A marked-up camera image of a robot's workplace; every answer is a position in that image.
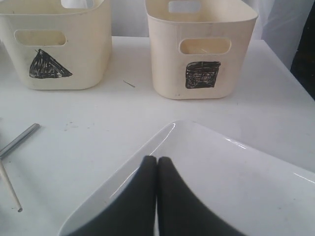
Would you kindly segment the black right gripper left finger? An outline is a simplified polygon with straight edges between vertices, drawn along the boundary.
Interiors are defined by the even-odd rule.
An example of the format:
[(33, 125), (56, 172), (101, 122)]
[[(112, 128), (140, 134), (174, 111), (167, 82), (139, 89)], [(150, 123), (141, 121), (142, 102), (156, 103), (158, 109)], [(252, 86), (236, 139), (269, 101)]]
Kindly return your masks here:
[(122, 193), (70, 236), (152, 236), (156, 213), (157, 159), (145, 156)]

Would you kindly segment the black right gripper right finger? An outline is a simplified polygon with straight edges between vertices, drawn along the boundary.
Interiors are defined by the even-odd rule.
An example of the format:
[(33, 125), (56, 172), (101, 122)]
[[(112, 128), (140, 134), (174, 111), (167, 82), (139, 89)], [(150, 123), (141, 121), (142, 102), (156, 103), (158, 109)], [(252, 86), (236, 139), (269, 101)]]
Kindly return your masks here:
[(169, 157), (161, 157), (157, 168), (157, 217), (161, 236), (243, 235), (195, 196)]

